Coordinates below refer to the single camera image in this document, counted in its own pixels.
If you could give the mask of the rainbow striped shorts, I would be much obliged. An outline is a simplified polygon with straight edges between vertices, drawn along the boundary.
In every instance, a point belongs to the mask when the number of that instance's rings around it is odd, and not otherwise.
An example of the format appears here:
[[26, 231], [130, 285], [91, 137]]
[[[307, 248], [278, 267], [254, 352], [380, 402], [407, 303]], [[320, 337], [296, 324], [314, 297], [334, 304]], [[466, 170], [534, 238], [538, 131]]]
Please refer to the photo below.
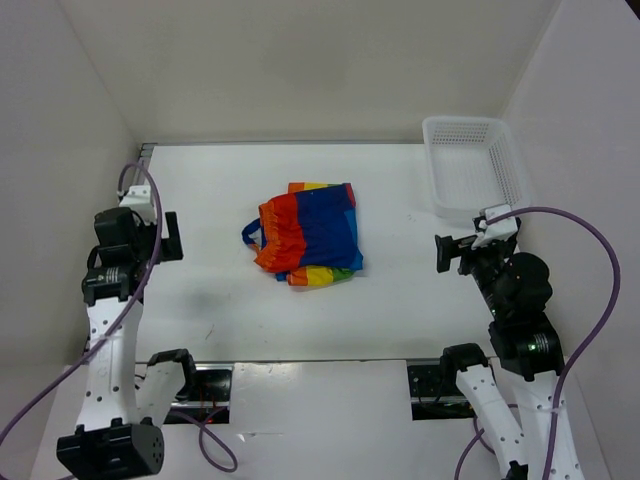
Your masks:
[[291, 182], [258, 213], [241, 237], [256, 252], [255, 263], [278, 281], [324, 287], [363, 269], [351, 184]]

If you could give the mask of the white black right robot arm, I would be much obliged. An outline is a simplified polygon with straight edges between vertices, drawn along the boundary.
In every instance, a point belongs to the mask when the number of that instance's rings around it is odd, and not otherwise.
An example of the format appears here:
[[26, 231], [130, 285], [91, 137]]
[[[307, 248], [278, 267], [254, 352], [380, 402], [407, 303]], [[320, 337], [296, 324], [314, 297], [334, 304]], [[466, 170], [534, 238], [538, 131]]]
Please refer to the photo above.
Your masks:
[[462, 393], [484, 430], [503, 479], [581, 479], [584, 476], [563, 395], [555, 392], [565, 367], [557, 332], [545, 314], [553, 290], [539, 257], [517, 250], [519, 221], [507, 204], [481, 211], [475, 234], [437, 237], [438, 272], [459, 259], [492, 315], [490, 342], [515, 403], [508, 404], [483, 350], [450, 346], [441, 356], [440, 385]]

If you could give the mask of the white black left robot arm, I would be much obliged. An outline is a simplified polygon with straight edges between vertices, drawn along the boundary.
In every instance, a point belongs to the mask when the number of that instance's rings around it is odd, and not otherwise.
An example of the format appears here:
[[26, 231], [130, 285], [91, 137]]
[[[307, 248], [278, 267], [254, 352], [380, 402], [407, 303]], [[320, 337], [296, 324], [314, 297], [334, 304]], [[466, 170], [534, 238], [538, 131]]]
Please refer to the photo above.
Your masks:
[[177, 216], [163, 212], [150, 185], [119, 194], [94, 217], [98, 240], [82, 281], [89, 320], [87, 381], [72, 434], [58, 439], [58, 461], [76, 479], [135, 479], [160, 472], [161, 427], [175, 399], [196, 394], [200, 376], [185, 349], [155, 353], [135, 381], [144, 289], [153, 267], [184, 254]]

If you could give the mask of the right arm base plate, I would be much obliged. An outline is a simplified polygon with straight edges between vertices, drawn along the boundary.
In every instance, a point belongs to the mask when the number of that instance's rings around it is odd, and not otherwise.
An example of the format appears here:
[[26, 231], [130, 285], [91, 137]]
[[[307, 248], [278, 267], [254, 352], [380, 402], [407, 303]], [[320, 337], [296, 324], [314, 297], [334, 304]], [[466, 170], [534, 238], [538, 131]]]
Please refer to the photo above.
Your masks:
[[473, 408], [452, 384], [446, 383], [436, 360], [406, 366], [413, 421], [470, 419]]

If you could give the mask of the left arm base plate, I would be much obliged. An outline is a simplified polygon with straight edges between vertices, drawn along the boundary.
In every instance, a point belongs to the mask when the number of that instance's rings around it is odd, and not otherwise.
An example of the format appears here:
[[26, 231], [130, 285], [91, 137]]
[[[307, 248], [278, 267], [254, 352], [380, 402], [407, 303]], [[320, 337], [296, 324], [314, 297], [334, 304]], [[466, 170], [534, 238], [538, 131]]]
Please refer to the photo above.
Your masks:
[[233, 370], [232, 364], [197, 363], [191, 390], [174, 400], [165, 423], [186, 424], [177, 411], [198, 422], [228, 424]]

